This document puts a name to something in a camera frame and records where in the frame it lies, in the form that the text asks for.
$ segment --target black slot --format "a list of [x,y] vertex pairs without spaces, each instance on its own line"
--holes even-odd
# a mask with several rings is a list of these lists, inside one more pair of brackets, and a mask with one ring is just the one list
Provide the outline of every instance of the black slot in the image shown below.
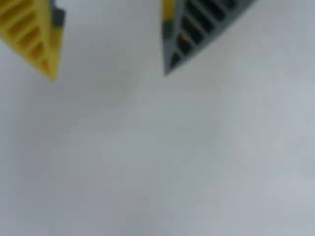
[[186,7],[189,13],[201,24],[205,31],[211,32],[214,29],[213,24],[191,3],[191,1],[187,2]]
[[187,55],[191,51],[190,43],[181,35],[177,36],[177,47]]
[[176,66],[181,60],[181,57],[178,55],[178,53],[173,53],[172,59],[171,59],[171,68]]
[[217,20],[222,21],[225,19],[225,13],[213,0],[199,0],[203,6],[213,15]]
[[182,27],[196,44],[199,44],[203,40],[203,36],[200,31],[187,17],[182,18]]
[[229,10],[233,10],[237,3],[236,3],[236,0],[221,0],[222,1],[222,4]]

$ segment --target gray triangular object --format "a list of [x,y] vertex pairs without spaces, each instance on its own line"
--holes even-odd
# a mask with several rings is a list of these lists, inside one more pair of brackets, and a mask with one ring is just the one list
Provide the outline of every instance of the gray triangular object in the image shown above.
[[254,0],[176,0],[163,22],[164,70],[168,74],[219,36]]

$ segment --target plastic object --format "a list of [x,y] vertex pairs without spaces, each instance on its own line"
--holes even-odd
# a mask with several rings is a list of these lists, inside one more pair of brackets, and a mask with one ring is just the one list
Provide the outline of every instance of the plastic object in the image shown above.
[[65,11],[54,0],[0,0],[0,36],[50,80],[57,76]]
[[165,73],[212,42],[252,2],[254,0],[162,0]]

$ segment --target white wall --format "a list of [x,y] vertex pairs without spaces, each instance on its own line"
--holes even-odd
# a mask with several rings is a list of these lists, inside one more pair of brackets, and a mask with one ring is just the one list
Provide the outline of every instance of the white wall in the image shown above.
[[315,235],[315,2],[258,0],[162,76],[158,0],[60,0],[60,76],[0,45],[0,235]]

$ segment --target gray surface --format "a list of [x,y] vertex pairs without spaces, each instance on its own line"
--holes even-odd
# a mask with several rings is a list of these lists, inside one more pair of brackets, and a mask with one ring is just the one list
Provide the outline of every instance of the gray surface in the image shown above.
[[158,0],[62,0],[50,83],[0,44],[1,236],[314,236],[315,1],[258,0],[165,78]]
[[[228,9],[224,6],[222,3],[222,0],[212,0],[218,6],[225,14],[225,19],[223,21],[218,21],[213,13],[210,13],[209,10],[206,8],[205,5],[203,5],[199,0],[179,0],[177,1],[177,8],[176,8],[176,18],[175,18],[175,28],[174,28],[174,34],[173,38],[171,40],[168,40],[167,42],[167,49],[164,49],[164,60],[165,62],[165,72],[166,74],[171,72],[172,70],[176,69],[178,66],[185,63],[188,59],[194,57],[197,53],[199,53],[201,50],[203,50],[209,43],[211,43],[216,37],[218,37],[226,28],[232,24],[238,16],[240,16],[247,8],[248,6],[253,3],[255,0],[234,0],[235,2],[235,8]],[[211,32],[207,32],[203,29],[201,24],[198,22],[198,20],[189,13],[189,10],[187,9],[186,5],[187,3],[192,3],[200,12],[203,14],[211,24],[213,24],[214,29],[211,30]],[[200,33],[203,36],[202,42],[196,44],[194,41],[189,37],[189,35],[185,32],[185,30],[182,28],[182,18],[187,17],[189,20],[199,29]],[[190,45],[192,47],[191,51],[185,55],[182,53],[182,51],[177,47],[177,36],[178,33],[183,33],[187,38],[190,38]],[[176,64],[175,66],[171,65],[171,57],[174,52],[178,52],[181,55],[181,61]]]

